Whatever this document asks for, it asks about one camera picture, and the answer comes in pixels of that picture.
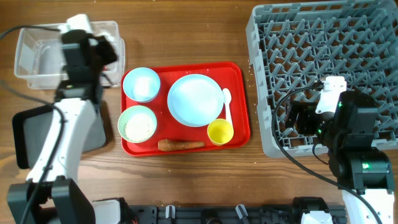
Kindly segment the light blue bowl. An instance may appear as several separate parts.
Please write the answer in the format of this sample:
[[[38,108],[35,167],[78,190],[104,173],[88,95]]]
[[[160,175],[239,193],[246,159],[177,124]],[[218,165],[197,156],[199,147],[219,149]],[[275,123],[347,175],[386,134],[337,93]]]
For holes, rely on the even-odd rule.
[[[150,102],[160,91],[160,77],[150,68],[135,68],[124,77],[123,91],[133,101]]]

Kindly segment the white plastic spoon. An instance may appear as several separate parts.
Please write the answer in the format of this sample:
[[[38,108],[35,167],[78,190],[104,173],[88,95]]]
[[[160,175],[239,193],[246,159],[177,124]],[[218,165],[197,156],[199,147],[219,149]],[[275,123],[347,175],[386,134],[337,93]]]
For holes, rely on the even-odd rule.
[[[230,109],[230,103],[232,100],[231,92],[227,89],[224,88],[222,89],[223,95],[224,95],[224,107],[225,107],[225,114],[226,114],[226,120],[233,126],[233,120],[231,116],[231,109]]]

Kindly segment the yellow plastic cup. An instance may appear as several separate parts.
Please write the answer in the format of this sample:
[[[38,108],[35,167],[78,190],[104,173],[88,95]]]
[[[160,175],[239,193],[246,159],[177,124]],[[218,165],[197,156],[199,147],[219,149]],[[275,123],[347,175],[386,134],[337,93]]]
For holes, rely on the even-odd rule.
[[[208,125],[207,135],[214,145],[224,145],[230,142],[234,136],[233,125],[226,119],[216,119]]]

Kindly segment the light blue plate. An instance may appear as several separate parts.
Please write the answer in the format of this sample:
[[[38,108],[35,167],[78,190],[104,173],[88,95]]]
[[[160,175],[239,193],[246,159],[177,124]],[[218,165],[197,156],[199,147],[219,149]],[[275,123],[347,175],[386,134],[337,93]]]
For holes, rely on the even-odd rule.
[[[191,74],[170,87],[167,106],[172,117],[189,127],[202,127],[214,121],[223,109],[224,96],[214,79]]]

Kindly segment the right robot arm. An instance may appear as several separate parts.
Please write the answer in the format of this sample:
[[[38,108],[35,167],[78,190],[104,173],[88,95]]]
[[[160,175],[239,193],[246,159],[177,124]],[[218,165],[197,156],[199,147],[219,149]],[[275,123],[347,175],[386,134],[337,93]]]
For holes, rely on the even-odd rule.
[[[332,116],[315,113],[315,103],[283,102],[287,127],[297,125],[315,134],[328,148],[328,166],[335,176],[331,184],[342,191],[351,223],[393,223],[394,174],[388,156],[372,145],[377,106],[358,91],[340,93]]]

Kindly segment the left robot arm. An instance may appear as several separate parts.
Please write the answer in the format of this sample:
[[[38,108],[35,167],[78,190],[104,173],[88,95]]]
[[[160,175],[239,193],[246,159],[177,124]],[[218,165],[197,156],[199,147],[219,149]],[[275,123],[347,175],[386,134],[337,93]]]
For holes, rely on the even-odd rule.
[[[23,184],[10,186],[7,202],[16,223],[95,223],[91,202],[77,186],[80,158],[100,116],[105,65],[117,61],[105,37],[75,29],[61,36],[67,80],[55,92],[52,123]]]

